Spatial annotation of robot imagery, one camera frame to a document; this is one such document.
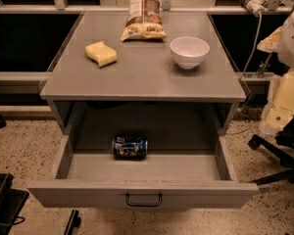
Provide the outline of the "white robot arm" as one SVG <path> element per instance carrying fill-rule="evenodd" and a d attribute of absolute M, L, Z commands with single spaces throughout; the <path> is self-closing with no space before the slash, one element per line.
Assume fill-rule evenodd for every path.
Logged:
<path fill-rule="evenodd" d="M 257 49 L 276 53 L 278 60 L 289 67 L 284 75 L 275 75 L 269 85 L 260 131 L 271 135 L 282 130 L 294 117 L 294 11 L 281 27 L 258 44 Z"/>

